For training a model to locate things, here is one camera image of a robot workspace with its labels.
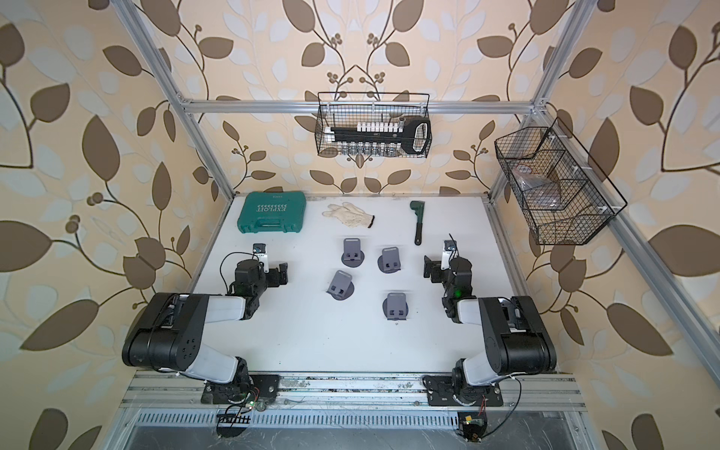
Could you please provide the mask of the grey phone stand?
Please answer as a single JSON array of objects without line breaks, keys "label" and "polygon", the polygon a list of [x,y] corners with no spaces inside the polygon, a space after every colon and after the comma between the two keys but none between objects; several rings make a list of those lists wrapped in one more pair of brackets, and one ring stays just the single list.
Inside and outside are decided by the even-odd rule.
[{"label": "grey phone stand", "polygon": [[362,241],[359,238],[345,238],[343,240],[343,253],[341,262],[350,268],[357,268],[365,261],[365,253],[362,250]]},{"label": "grey phone stand", "polygon": [[382,303],[382,311],[388,321],[406,321],[409,305],[404,292],[390,292]]},{"label": "grey phone stand", "polygon": [[337,301],[348,299],[354,293],[352,275],[342,270],[337,270],[326,292]]},{"label": "grey phone stand", "polygon": [[398,247],[385,247],[378,258],[378,268],[384,274],[393,274],[401,270],[401,255]]}]

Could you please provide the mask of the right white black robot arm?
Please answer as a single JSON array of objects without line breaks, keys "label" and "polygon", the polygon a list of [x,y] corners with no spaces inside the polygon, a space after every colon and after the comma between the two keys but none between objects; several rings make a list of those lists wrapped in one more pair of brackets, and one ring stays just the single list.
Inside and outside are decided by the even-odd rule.
[{"label": "right white black robot arm", "polygon": [[482,329],[480,353],[461,358],[451,373],[453,395],[464,403],[505,378],[552,373],[557,366],[557,352],[534,300],[473,295],[472,268],[461,256],[445,255],[440,261],[424,258],[423,276],[444,289],[446,316],[456,324]]}]

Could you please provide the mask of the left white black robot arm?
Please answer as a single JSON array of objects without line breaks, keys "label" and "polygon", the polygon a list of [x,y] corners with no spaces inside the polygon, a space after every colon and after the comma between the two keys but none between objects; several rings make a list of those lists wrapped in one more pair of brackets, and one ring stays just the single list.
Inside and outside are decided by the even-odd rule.
[{"label": "left white black robot arm", "polygon": [[233,402],[255,395],[247,362],[204,343],[204,328],[251,319],[262,295],[287,283],[286,262],[269,268],[264,261],[251,258],[237,264],[235,281],[225,295],[159,292],[127,333],[123,363],[157,372],[172,371],[226,388]]}]

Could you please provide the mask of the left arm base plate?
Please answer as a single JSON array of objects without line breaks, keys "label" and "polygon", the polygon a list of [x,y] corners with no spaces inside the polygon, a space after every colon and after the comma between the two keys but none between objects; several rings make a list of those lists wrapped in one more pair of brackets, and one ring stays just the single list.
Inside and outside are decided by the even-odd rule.
[{"label": "left arm base plate", "polygon": [[264,404],[275,402],[279,393],[277,374],[251,373],[241,375],[230,384],[207,382],[202,390],[202,404],[245,404],[260,401]]}]

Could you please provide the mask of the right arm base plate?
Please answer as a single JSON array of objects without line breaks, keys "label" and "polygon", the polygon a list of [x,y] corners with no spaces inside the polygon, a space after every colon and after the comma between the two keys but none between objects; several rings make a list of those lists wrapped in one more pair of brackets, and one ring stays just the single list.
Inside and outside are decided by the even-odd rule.
[{"label": "right arm base plate", "polygon": [[456,388],[449,375],[424,375],[422,384],[427,392],[427,403],[432,407],[479,408],[482,402],[487,407],[501,407],[504,400],[499,386],[471,386]]}]

